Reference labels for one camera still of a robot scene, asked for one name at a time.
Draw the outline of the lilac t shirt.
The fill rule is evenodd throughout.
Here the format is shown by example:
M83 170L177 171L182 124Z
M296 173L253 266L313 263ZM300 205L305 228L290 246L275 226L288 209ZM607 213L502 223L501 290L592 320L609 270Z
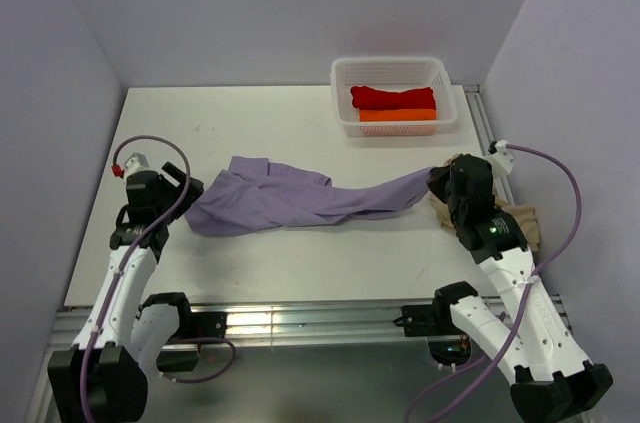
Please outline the lilac t shirt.
M318 172L234 156L185 219L194 233L205 237L390 219L425 197L430 173L424 168L373 187L348 189L335 187Z

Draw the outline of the white plastic basket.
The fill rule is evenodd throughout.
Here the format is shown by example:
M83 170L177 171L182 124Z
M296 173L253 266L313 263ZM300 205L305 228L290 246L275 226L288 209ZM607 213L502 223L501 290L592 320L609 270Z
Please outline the white plastic basket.
M434 57L350 57L331 66L337 120L349 137L427 136L458 119L444 64Z

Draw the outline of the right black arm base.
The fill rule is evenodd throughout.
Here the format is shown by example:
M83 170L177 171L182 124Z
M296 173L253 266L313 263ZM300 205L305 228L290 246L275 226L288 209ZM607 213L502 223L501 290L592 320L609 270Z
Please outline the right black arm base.
M393 325L407 338L450 336L455 333L449 321L434 304L404 305Z

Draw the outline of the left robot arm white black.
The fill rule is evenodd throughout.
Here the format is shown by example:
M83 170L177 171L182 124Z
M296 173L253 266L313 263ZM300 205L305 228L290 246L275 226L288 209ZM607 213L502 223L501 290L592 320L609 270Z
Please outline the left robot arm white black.
M169 225L202 195L203 183L170 162L152 170L140 154L112 170L125 182L127 202L110 235L107 273L70 348L53 352L47 366L63 422L139 421L164 344L195 329L185 294L143 293Z

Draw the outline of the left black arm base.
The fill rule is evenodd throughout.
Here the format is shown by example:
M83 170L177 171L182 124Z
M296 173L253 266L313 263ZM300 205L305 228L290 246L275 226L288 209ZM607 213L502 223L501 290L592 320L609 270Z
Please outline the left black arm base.
M193 312L188 326L170 337L156 363L160 372L186 373L194 370L200 359L203 343L183 343L197 338L224 338L227 314L220 311Z

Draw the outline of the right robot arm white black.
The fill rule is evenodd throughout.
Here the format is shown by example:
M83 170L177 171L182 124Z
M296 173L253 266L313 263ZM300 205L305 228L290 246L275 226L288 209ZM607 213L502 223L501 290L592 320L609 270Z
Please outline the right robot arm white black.
M513 159L500 150L485 158L459 155L433 171L431 192L444 200L462 246L489 279L512 324L506 326L466 282L435 293L435 326L467 334L500 370L525 422L561 422L591 410L613 384L606 365L577 344L537 273L515 218L498 207L496 170Z

